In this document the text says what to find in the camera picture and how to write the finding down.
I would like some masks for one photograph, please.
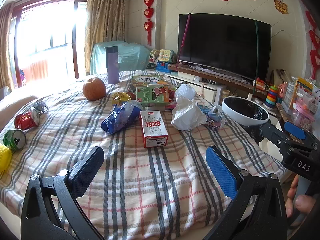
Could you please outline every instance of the colorful ring stack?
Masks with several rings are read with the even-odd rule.
[[[266,101],[263,103],[263,106],[266,109],[273,110],[276,105],[278,96],[278,88],[276,86],[271,86]]]

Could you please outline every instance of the human hand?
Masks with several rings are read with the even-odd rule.
[[[293,199],[297,192],[298,181],[299,181],[299,175],[296,175],[288,191],[288,199],[287,199],[287,202],[285,203],[287,217],[290,217],[293,214]],[[309,214],[315,202],[316,200],[311,196],[300,195],[297,197],[294,205],[301,213]]]

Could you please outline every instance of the pink container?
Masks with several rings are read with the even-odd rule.
[[[302,107],[300,107],[299,104],[295,104],[294,108],[295,110],[293,111],[292,116],[293,123],[296,126],[308,131],[312,123],[315,121],[313,115],[310,113],[309,110],[305,110]]]

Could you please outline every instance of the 1928 milk carton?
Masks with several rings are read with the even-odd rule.
[[[140,112],[144,147],[166,146],[168,132],[160,111]]]

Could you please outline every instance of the green soda can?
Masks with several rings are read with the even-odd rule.
[[[8,130],[3,138],[3,144],[13,152],[22,150],[26,143],[26,135],[21,129]]]

